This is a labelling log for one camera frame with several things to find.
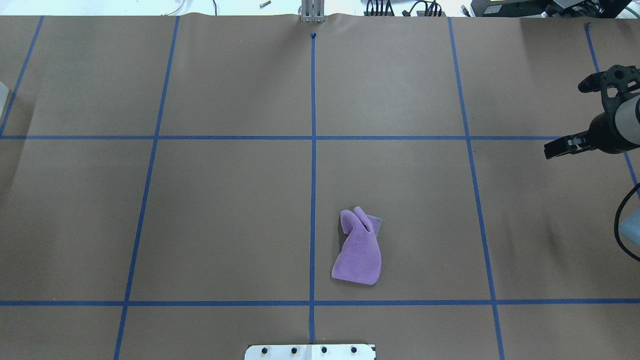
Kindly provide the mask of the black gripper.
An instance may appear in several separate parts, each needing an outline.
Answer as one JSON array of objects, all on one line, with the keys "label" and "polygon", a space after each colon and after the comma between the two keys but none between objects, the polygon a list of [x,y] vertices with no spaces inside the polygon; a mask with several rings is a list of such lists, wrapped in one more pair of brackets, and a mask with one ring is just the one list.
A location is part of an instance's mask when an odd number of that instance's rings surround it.
[{"label": "black gripper", "polygon": [[639,115],[637,112],[622,114],[622,130],[617,118],[605,113],[597,115],[590,123],[587,133],[576,133],[559,137],[544,144],[547,160],[599,150],[607,154],[621,154],[639,148]]}]

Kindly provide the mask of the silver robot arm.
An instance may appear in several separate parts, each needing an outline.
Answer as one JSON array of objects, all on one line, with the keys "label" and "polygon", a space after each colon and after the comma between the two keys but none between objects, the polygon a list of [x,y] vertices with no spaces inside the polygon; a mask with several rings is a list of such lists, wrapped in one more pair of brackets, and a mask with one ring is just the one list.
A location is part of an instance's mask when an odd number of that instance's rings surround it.
[{"label": "silver robot arm", "polygon": [[640,146],[639,97],[625,100],[611,113],[595,116],[587,130],[544,144],[547,160],[588,151],[618,155]]}]

